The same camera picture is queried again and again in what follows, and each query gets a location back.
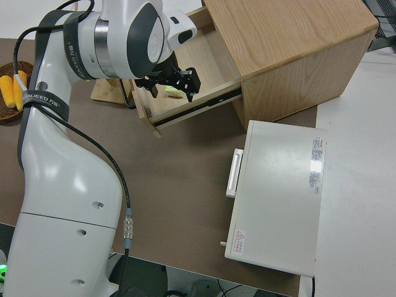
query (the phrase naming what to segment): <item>wooden drawer cabinet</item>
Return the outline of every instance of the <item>wooden drawer cabinet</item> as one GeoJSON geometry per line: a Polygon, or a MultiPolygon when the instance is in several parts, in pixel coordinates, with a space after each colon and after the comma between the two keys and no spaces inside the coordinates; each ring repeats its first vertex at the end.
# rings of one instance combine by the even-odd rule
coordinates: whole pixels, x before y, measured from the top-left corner
{"type": "Polygon", "coordinates": [[[250,119],[276,121],[342,94],[377,30],[361,0],[205,0],[189,14],[198,34],[176,51],[202,82],[192,103],[137,88],[139,117],[160,129],[233,101],[250,119]]]}
{"type": "Polygon", "coordinates": [[[242,97],[241,76],[207,8],[201,7],[189,17],[198,29],[197,35],[175,53],[182,70],[197,70],[201,86],[193,101],[189,103],[185,94],[181,99],[170,98],[162,85],[157,85],[158,95],[153,98],[131,81],[139,117],[156,136],[163,127],[242,97]]]}

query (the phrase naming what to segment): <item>white table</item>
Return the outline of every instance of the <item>white table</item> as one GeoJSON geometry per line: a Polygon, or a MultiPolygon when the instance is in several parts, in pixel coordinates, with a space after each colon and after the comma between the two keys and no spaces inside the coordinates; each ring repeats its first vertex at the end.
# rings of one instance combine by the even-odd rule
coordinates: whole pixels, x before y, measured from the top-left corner
{"type": "MultiPolygon", "coordinates": [[[[395,296],[396,54],[366,53],[316,127],[328,130],[316,296],[395,296]]],[[[311,295],[310,279],[299,295],[311,295]]]]}

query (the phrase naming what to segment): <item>black cable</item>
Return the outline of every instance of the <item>black cable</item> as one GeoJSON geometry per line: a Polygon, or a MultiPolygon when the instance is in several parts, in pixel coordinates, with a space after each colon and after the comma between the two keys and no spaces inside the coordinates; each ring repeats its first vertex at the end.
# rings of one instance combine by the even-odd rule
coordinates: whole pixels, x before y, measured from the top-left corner
{"type": "MultiPolygon", "coordinates": [[[[57,9],[63,9],[66,6],[68,6],[70,4],[73,4],[73,3],[76,3],[76,2],[79,2],[79,1],[82,1],[82,0],[70,0],[70,1],[65,2],[64,4],[62,4],[61,6],[59,6],[57,9]]],[[[82,15],[79,16],[78,23],[82,22],[83,20],[85,20],[88,17],[88,15],[91,13],[91,11],[93,10],[93,7],[95,5],[95,0],[89,0],[89,1],[91,3],[89,5],[88,9],[82,15]]],[[[17,42],[15,43],[15,47],[14,47],[14,73],[18,74],[18,52],[19,52],[20,44],[22,43],[22,40],[24,40],[24,38],[28,34],[34,32],[34,31],[42,32],[42,33],[48,33],[48,32],[52,32],[52,31],[55,31],[55,30],[62,30],[62,29],[63,29],[63,25],[55,25],[55,26],[50,26],[50,27],[32,27],[32,28],[29,28],[29,29],[25,30],[18,37],[17,42]]]]}
{"type": "Polygon", "coordinates": [[[373,14],[374,17],[380,18],[380,19],[396,19],[396,15],[376,15],[373,14]]]}
{"type": "Polygon", "coordinates": [[[311,297],[315,297],[315,277],[312,277],[312,294],[311,297]]]}
{"type": "Polygon", "coordinates": [[[125,271],[127,267],[127,262],[128,262],[128,255],[129,255],[129,250],[125,249],[125,254],[123,255],[123,263],[121,264],[121,274],[119,276],[119,284],[118,284],[118,294],[117,297],[122,297],[124,293],[124,285],[125,285],[125,271]]]}
{"type": "Polygon", "coordinates": [[[63,126],[65,126],[68,129],[70,129],[71,131],[75,132],[76,134],[80,135],[81,137],[83,137],[86,140],[88,140],[89,142],[91,142],[102,153],[104,153],[106,155],[106,157],[108,157],[110,162],[115,167],[115,169],[116,169],[116,171],[118,173],[118,176],[119,176],[119,178],[121,180],[121,183],[123,184],[123,188],[124,188],[124,192],[125,192],[125,198],[126,198],[126,206],[127,206],[127,208],[131,208],[131,198],[129,197],[129,191],[128,191],[128,186],[126,184],[125,177],[124,177],[123,172],[121,171],[120,167],[118,166],[116,160],[110,155],[110,153],[104,147],[102,147],[98,142],[93,140],[91,137],[89,137],[88,135],[86,135],[82,131],[78,130],[76,127],[70,125],[68,122],[64,121],[63,119],[55,116],[53,113],[50,113],[48,110],[44,109],[44,107],[42,107],[41,105],[39,105],[37,103],[32,103],[32,106],[37,108],[38,110],[40,110],[43,114],[49,116],[51,119],[57,121],[59,124],[62,124],[63,126]]]}
{"type": "Polygon", "coordinates": [[[169,290],[166,291],[162,297],[170,297],[170,296],[185,297],[187,296],[187,294],[183,294],[182,292],[176,290],[169,290]]]}
{"type": "Polygon", "coordinates": [[[220,281],[217,279],[217,283],[218,283],[218,287],[221,289],[221,291],[222,291],[222,297],[227,297],[227,295],[226,295],[226,293],[224,292],[224,290],[223,290],[223,288],[222,288],[222,286],[221,286],[221,284],[220,284],[220,281]]]}
{"type": "Polygon", "coordinates": [[[117,255],[117,253],[112,254],[109,258],[107,258],[107,260],[110,260],[112,257],[114,257],[115,255],[117,255]]]}
{"type": "MultiPolygon", "coordinates": [[[[377,19],[377,21],[378,21],[379,30],[382,30],[381,21],[379,20],[379,18],[380,18],[380,17],[385,17],[385,16],[383,16],[383,15],[373,15],[373,16],[374,16],[374,17],[377,19]]],[[[393,40],[393,39],[391,39],[391,38],[389,38],[389,37],[386,37],[385,34],[382,34],[382,35],[383,35],[382,38],[388,40],[391,44],[396,45],[396,41],[395,41],[395,40],[393,40]]]]}
{"type": "Polygon", "coordinates": [[[242,285],[234,286],[234,287],[232,287],[231,289],[226,290],[226,291],[224,292],[223,296],[226,296],[226,295],[225,295],[226,293],[228,293],[229,291],[234,290],[234,289],[236,289],[236,288],[239,288],[240,286],[242,286],[242,285]]]}
{"type": "Polygon", "coordinates": [[[128,96],[126,95],[126,91],[125,91],[125,86],[124,86],[124,82],[122,79],[118,80],[119,82],[119,86],[121,87],[121,93],[123,94],[123,98],[124,98],[124,102],[126,107],[128,107],[130,110],[135,110],[136,109],[136,105],[129,105],[128,104],[128,96]]]}

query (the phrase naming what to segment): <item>brown table surface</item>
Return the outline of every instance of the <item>brown table surface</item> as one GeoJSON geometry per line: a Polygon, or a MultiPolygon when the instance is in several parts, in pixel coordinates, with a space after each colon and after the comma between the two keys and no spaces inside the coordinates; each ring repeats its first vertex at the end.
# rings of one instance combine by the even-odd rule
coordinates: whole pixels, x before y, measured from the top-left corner
{"type": "MultiPolygon", "coordinates": [[[[0,40],[0,65],[12,61],[14,43],[0,40]]],[[[33,55],[33,41],[24,41],[20,60],[32,62],[33,55]]],[[[233,208],[233,199],[225,196],[233,151],[243,149],[246,138],[232,105],[167,127],[158,140],[136,111],[91,100],[92,88],[93,82],[75,84],[69,122],[101,143],[126,176],[134,210],[131,256],[297,296],[299,276],[226,259],[220,246],[233,208]]],[[[316,108],[311,108],[281,123],[314,127],[315,121],[316,108]]],[[[0,126],[0,222],[9,225],[16,224],[24,196],[17,162],[19,123],[0,126]]],[[[123,252],[122,228],[118,230],[114,250],[123,252]]]]}

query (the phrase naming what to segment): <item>metal connector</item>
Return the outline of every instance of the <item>metal connector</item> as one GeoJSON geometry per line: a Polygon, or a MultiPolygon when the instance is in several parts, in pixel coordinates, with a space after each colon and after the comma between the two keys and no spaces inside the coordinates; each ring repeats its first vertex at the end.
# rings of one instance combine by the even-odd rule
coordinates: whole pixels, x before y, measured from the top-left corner
{"type": "Polygon", "coordinates": [[[124,219],[124,239],[132,239],[134,234],[134,221],[131,216],[126,216],[124,219]]]}

